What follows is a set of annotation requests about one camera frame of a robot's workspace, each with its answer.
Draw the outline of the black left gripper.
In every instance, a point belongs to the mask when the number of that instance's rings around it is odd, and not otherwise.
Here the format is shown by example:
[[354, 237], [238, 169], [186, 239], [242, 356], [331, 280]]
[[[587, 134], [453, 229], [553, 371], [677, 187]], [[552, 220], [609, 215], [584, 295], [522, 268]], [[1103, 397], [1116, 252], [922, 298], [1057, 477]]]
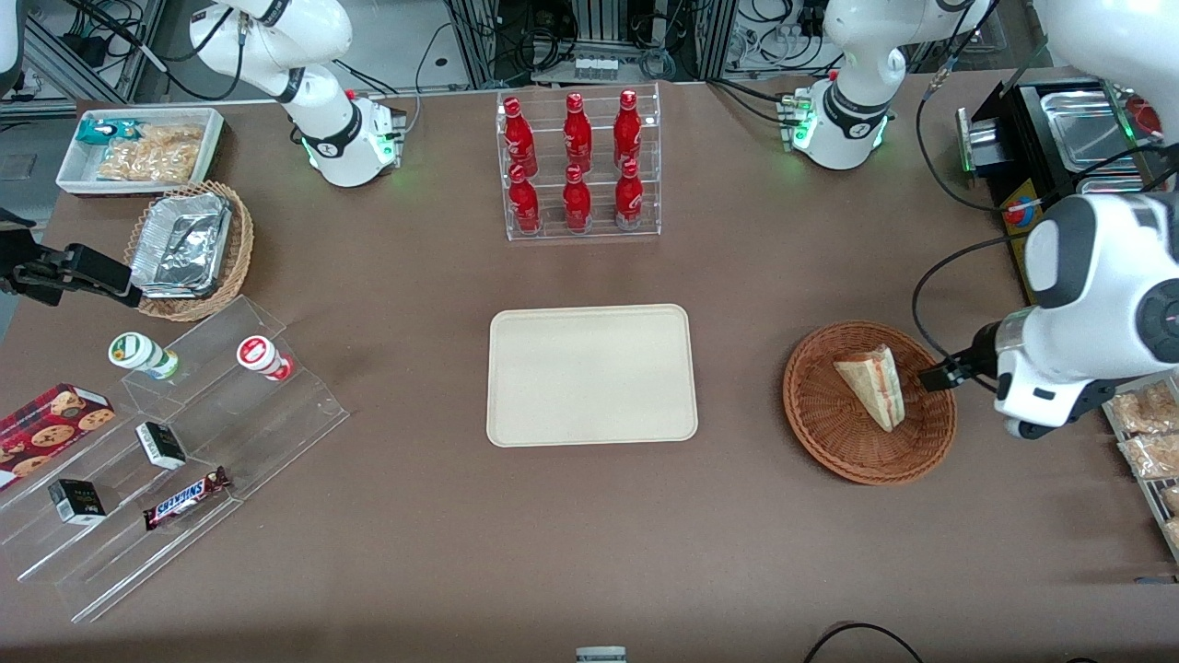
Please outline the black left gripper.
[[918, 373], [918, 378], [926, 380], [926, 392], [954, 390], [970, 381], [970, 375], [997, 375], [997, 332], [1001, 324], [997, 320], [980, 329], [971, 344], [962, 352], [962, 357], [943, 357], [938, 365], [928, 366]]

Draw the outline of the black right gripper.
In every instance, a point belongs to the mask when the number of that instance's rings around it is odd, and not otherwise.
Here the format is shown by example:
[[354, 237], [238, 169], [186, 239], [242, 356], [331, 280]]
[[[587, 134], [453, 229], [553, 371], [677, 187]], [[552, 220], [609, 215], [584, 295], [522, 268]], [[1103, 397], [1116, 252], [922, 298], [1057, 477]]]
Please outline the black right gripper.
[[[62, 298], [62, 283], [45, 261], [47, 250], [33, 237], [34, 227], [34, 222], [1, 210], [1, 290], [12, 297]], [[127, 265], [88, 245], [64, 249], [62, 277], [68, 290], [113, 298], [129, 308], [140, 306], [143, 298]]]

